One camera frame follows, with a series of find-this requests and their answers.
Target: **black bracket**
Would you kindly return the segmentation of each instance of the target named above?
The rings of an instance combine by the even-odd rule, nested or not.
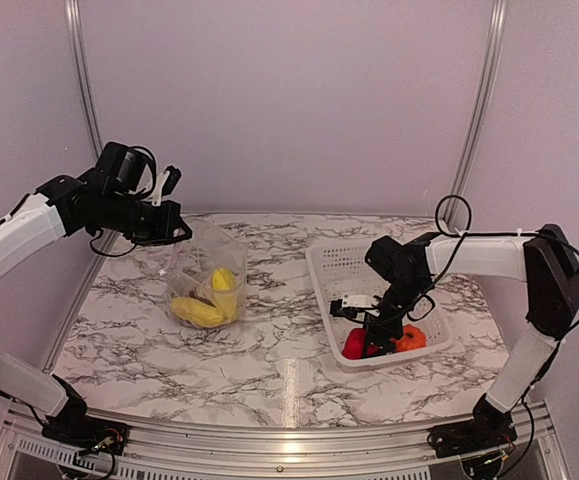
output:
[[[563,246],[567,237],[558,225],[547,224],[523,246],[527,270],[527,320],[536,329],[562,340],[579,309],[579,263]]]
[[[54,375],[54,378],[64,387],[69,399],[58,415],[47,417],[42,436],[89,450],[91,453],[105,438],[112,437],[113,443],[106,448],[114,455],[122,455],[127,441],[127,425],[90,417],[87,415],[87,404],[78,392],[60,377]]]
[[[437,425],[429,430],[427,443],[438,458],[508,445],[518,439],[511,413],[496,410],[486,395],[474,407],[473,415],[471,420]]]

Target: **marble table surface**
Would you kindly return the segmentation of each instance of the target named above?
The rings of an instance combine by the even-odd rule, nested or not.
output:
[[[343,371],[331,353],[305,261],[322,239],[408,241],[420,218],[211,214],[248,242],[243,321],[197,330],[172,321],[159,271],[170,248],[107,259],[54,373],[93,408],[214,425],[337,427],[470,412],[508,357],[477,284],[443,280],[433,297],[455,339],[441,352],[372,371]],[[115,250],[125,249],[120,239]]]

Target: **red pepper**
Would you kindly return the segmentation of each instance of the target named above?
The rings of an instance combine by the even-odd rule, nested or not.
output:
[[[366,336],[367,331],[362,328],[354,328],[351,330],[345,342],[345,348],[342,349],[342,356],[349,360],[360,360],[362,358],[362,348],[365,344]],[[375,355],[378,350],[380,349],[375,345],[369,345],[369,347],[367,347],[367,356],[371,357]]]

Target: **white wall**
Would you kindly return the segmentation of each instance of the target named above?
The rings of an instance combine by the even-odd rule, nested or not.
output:
[[[476,230],[559,223],[579,247],[579,2],[511,2],[493,99],[469,185]],[[484,280],[512,345],[524,289]],[[543,380],[571,478],[579,479],[579,329]]]
[[[0,0],[0,217],[92,164],[74,78],[63,2]],[[91,261],[86,245],[64,240],[0,282],[0,350],[39,364]]]
[[[192,210],[430,214],[451,188],[492,2],[82,2],[102,135]]]

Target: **toy vegetable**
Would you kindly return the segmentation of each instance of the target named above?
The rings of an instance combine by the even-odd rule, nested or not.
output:
[[[400,340],[394,340],[396,352],[408,352],[427,346],[427,336],[418,327],[405,325],[403,335]]]

